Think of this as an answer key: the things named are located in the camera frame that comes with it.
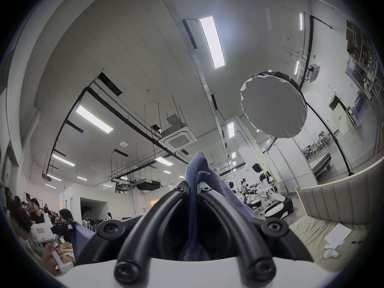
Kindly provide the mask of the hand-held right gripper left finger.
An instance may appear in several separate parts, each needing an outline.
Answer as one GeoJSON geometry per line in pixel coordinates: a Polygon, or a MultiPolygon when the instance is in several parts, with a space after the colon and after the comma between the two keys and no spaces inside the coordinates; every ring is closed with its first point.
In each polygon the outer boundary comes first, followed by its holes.
{"type": "Polygon", "coordinates": [[[169,220],[188,197],[188,184],[164,195],[140,218],[107,220],[86,243],[77,258],[76,285],[196,285],[197,266],[153,257],[154,248],[169,247],[169,220]]]}

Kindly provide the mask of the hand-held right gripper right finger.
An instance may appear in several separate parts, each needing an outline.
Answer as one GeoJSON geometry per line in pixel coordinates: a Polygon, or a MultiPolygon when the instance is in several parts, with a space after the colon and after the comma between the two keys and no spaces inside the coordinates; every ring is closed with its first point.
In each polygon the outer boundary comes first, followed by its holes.
{"type": "Polygon", "coordinates": [[[199,183],[197,189],[200,259],[236,258],[242,282],[272,282],[278,270],[274,257],[314,263],[285,221],[246,217],[208,184],[199,183]]]}

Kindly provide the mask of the person's left hand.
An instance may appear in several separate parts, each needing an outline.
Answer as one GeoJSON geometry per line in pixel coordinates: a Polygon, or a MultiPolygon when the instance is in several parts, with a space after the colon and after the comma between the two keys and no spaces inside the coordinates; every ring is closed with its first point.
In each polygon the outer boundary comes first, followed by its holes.
{"type": "Polygon", "coordinates": [[[51,275],[59,276],[60,271],[58,269],[58,264],[54,258],[52,252],[53,250],[56,251],[63,263],[72,263],[74,265],[73,249],[62,248],[60,245],[55,247],[51,242],[46,243],[40,264],[42,268],[44,268],[51,275]]]}

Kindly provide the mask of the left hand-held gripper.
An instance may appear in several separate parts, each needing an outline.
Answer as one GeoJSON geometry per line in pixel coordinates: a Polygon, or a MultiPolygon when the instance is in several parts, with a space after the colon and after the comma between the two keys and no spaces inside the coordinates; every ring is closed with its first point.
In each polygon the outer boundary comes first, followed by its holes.
{"type": "MultiPolygon", "coordinates": [[[[60,245],[62,248],[71,245],[72,237],[76,230],[76,222],[58,222],[53,224],[48,214],[44,214],[44,219],[44,222],[31,226],[31,233],[36,242],[44,245],[44,247],[48,242],[51,242],[55,247],[60,245]]],[[[74,267],[72,263],[63,263],[55,250],[52,252],[58,264],[60,274],[65,274],[74,267]]]]}

